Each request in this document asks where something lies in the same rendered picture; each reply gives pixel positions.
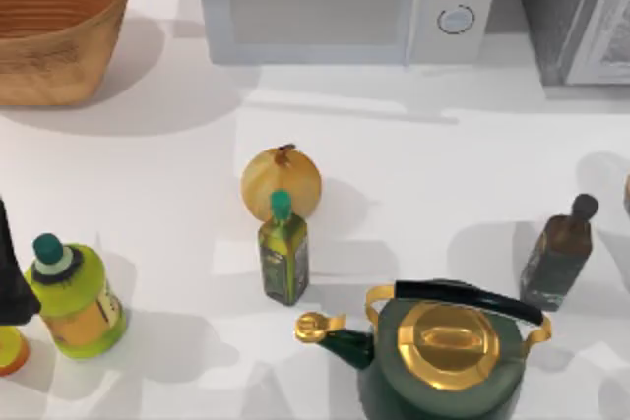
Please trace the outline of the brown woven basket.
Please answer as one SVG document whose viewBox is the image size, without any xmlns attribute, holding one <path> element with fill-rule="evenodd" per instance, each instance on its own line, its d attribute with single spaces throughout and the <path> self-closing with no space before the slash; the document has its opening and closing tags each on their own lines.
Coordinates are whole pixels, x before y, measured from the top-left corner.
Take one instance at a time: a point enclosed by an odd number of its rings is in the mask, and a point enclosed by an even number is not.
<svg viewBox="0 0 630 420">
<path fill-rule="evenodd" d="M 117 44 L 128 0 L 0 0 L 0 106 L 90 98 Z"/>
</svg>

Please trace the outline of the square green oil bottle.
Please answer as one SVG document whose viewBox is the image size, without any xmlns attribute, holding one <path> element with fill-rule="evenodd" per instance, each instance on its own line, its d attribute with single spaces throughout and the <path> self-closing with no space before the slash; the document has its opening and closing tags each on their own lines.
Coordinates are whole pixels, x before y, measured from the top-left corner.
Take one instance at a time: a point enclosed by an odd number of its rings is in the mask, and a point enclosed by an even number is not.
<svg viewBox="0 0 630 420">
<path fill-rule="evenodd" d="M 309 284 L 307 223 L 293 211 L 284 189 L 271 194 L 270 210 L 258 231 L 263 289 L 269 298 L 293 306 Z"/>
</svg>

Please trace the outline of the orange and yellow container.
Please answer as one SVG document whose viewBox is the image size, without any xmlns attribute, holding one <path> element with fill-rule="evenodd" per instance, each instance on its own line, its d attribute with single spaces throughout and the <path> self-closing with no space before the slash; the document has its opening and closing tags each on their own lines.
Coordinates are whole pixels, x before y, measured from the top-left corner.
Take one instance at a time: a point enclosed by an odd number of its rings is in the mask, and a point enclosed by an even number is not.
<svg viewBox="0 0 630 420">
<path fill-rule="evenodd" d="M 15 327 L 0 326 L 0 377 L 21 369 L 30 355 L 26 338 Z"/>
</svg>

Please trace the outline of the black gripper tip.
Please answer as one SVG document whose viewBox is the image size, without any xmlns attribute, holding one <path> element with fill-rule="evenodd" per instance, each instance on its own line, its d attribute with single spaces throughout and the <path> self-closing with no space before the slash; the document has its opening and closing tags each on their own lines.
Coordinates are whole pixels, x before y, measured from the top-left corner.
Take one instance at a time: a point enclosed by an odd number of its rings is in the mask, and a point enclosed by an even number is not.
<svg viewBox="0 0 630 420">
<path fill-rule="evenodd" d="M 24 326 L 40 309 L 40 302 L 20 269 L 6 207 L 0 198 L 0 326 Z"/>
</svg>

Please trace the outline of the yellow onion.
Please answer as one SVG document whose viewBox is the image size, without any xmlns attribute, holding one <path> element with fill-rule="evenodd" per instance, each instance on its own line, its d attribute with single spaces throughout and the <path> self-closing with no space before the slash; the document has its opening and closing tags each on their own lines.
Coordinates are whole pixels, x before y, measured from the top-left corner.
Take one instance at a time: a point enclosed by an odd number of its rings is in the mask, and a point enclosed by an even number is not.
<svg viewBox="0 0 630 420">
<path fill-rule="evenodd" d="M 240 178 L 242 201 L 260 221 L 271 217 L 270 197 L 275 191 L 287 191 L 293 212 L 308 218 L 319 205 L 322 189 L 319 169 L 295 144 L 261 151 L 245 166 Z"/>
</svg>

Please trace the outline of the microwave knob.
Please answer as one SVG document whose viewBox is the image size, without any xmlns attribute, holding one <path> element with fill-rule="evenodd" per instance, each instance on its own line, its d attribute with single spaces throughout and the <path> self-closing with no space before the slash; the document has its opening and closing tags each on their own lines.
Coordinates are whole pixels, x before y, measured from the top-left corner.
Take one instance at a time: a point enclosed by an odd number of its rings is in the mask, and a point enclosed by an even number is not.
<svg viewBox="0 0 630 420">
<path fill-rule="evenodd" d="M 474 11 L 464 5 L 443 10 L 437 18 L 438 28 L 449 35 L 463 34 L 470 30 L 475 23 Z"/>
</svg>

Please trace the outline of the green and gold kettle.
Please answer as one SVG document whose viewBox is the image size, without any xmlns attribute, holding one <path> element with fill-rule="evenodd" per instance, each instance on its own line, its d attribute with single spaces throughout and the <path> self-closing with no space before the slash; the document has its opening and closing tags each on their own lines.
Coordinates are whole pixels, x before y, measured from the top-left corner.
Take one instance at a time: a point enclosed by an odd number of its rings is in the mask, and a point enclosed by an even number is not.
<svg viewBox="0 0 630 420">
<path fill-rule="evenodd" d="M 551 337 L 542 310 L 449 279 L 370 288 L 368 332 L 306 312 L 295 337 L 357 372 L 366 420 L 509 420 L 532 347 Z"/>
</svg>

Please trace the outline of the dark brown square bottle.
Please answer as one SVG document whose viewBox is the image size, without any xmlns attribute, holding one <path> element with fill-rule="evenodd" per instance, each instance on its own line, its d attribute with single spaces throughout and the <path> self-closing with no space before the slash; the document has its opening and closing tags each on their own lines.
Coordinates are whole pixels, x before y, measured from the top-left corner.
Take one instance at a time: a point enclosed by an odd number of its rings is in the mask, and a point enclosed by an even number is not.
<svg viewBox="0 0 630 420">
<path fill-rule="evenodd" d="M 556 312 L 593 250 L 591 219 L 599 201 L 578 195 L 569 214 L 552 216 L 540 232 L 520 275 L 520 300 Z"/>
</svg>

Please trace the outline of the round yellow-green bottle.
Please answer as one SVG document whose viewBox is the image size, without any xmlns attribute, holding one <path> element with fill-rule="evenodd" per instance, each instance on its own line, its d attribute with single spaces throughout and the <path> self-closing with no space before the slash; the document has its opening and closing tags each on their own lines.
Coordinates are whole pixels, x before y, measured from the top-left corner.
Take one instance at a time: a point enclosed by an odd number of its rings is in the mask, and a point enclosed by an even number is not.
<svg viewBox="0 0 630 420">
<path fill-rule="evenodd" d="M 94 358 L 112 348 L 125 333 L 127 318 L 98 253 L 63 243 L 52 233 L 37 236 L 32 247 L 25 279 L 55 346 L 72 359 Z"/>
</svg>

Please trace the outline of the pale microwave oven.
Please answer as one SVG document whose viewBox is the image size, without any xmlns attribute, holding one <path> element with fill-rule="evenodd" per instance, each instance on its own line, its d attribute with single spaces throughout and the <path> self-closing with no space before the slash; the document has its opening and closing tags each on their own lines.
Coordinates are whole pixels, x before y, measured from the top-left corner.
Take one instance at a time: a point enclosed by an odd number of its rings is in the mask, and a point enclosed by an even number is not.
<svg viewBox="0 0 630 420">
<path fill-rule="evenodd" d="M 480 50 L 492 0 L 201 0 L 215 63 L 469 64 Z M 475 13 L 449 35 L 443 10 Z"/>
</svg>

